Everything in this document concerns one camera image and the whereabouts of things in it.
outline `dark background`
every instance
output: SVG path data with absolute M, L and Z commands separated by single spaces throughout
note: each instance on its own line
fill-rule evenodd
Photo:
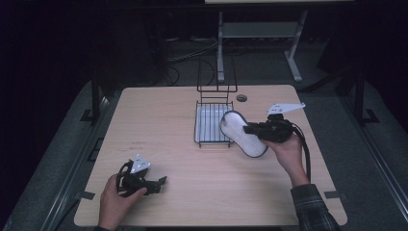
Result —
M 163 39 L 217 32 L 200 21 L 217 23 L 214 12 L 128 14 L 108 11 L 104 3 L 0 3 L 1 227 L 92 74 L 98 74 L 106 94 L 129 86 L 153 86 L 166 69 Z M 310 11 L 302 39 L 331 38 L 321 68 L 335 72 L 345 64 L 359 66 L 408 130 L 404 7 L 403 1 L 378 0 L 358 1 L 341 11 Z M 134 73 L 140 78 L 132 79 Z

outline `shoe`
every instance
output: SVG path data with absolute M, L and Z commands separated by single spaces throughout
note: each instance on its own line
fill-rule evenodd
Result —
M 236 142 L 243 153 L 253 158 L 260 157 L 267 152 L 268 146 L 256 135 L 246 134 L 243 127 L 247 125 L 245 118 L 236 111 L 226 112 L 219 122 L 222 134 Z

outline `wooden table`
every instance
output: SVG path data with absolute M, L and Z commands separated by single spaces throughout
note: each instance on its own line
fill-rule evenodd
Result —
M 238 102 L 245 94 L 246 102 Z M 291 181 L 269 149 L 249 158 L 235 144 L 199 145 L 194 141 L 196 101 L 193 87 L 137 88 L 123 91 L 86 192 L 75 216 L 79 226 L 98 221 L 99 199 L 107 179 L 141 154 L 151 162 L 146 180 L 167 176 L 161 193 L 144 196 L 123 225 L 276 226 L 297 225 Z M 267 119 L 272 103 L 299 103 L 291 86 L 238 86 L 230 93 L 234 110 L 247 121 Z M 312 182 L 320 193 L 335 187 L 303 110 L 286 113 L 299 125 L 311 151 Z M 339 198 L 323 199 L 339 224 L 346 214 Z

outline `black object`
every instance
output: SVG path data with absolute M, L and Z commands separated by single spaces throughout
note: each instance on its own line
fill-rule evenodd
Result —
M 133 161 L 130 160 L 122 166 L 116 177 L 116 189 L 121 196 L 128 197 L 142 188 L 147 188 L 147 192 L 144 195 L 160 192 L 162 185 L 166 182 L 166 176 L 160 178 L 159 181 L 146 181 L 144 176 L 146 175 L 148 168 L 131 173 L 132 166 Z
M 307 146 L 302 130 L 296 124 L 285 119 L 282 114 L 269 115 L 266 122 L 248 122 L 247 124 L 247 126 L 243 127 L 244 132 L 246 134 L 256 135 L 260 140 L 264 141 L 282 143 L 287 141 L 292 133 L 296 133 L 305 151 L 306 174 L 309 181 L 311 180 L 309 147 Z

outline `dish rack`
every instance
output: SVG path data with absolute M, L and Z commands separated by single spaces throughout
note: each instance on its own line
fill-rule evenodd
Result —
M 230 70 L 205 70 L 201 59 L 198 65 L 197 91 L 200 99 L 195 107 L 194 141 L 203 144 L 225 143 L 231 140 L 219 129 L 219 122 L 228 111 L 234 110 L 233 102 L 229 102 L 229 93 L 237 92 L 234 58 L 231 57 Z

